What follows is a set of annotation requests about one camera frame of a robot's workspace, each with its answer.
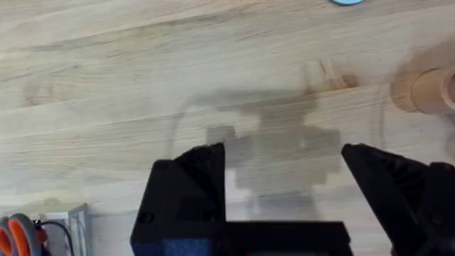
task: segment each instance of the orange scissor handle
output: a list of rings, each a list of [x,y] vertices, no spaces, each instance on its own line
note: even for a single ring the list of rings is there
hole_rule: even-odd
[[[13,235],[19,256],[31,256],[26,233],[17,220],[8,220],[8,227]]]
[[[3,228],[0,228],[0,251],[6,256],[11,256],[13,254],[13,248],[6,235],[6,231]]]

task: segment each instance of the cable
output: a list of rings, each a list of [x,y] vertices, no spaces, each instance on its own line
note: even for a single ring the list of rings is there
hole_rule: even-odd
[[[65,232],[66,238],[68,239],[68,246],[70,247],[70,254],[71,254],[71,256],[75,256],[74,248],[73,248],[73,239],[71,239],[70,231],[68,231],[68,229],[62,223],[59,223],[54,220],[47,220],[47,221],[40,222],[38,224],[38,226],[40,226],[40,227],[44,226],[44,225],[56,225],[59,228],[61,228],[63,230],[63,232]]]

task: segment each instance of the scissors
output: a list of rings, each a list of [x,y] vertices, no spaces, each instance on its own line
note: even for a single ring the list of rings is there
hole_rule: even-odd
[[[0,255],[41,256],[42,246],[33,222],[23,213],[0,220]]]

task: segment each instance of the black plastic part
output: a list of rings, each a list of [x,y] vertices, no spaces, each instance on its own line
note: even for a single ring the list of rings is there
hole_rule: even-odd
[[[208,242],[210,255],[323,252],[350,256],[342,222],[227,222],[223,144],[156,161],[131,236],[136,256],[166,255],[166,241]]]
[[[455,255],[455,169],[364,144],[342,150],[349,169],[392,242],[392,254]]]

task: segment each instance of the wood grain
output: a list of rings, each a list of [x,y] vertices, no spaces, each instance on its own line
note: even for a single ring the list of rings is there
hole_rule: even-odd
[[[343,220],[390,242],[340,150],[455,164],[455,119],[409,89],[455,65],[452,0],[0,3],[0,208],[87,202],[96,255],[128,245],[152,163],[225,142],[230,220]]]

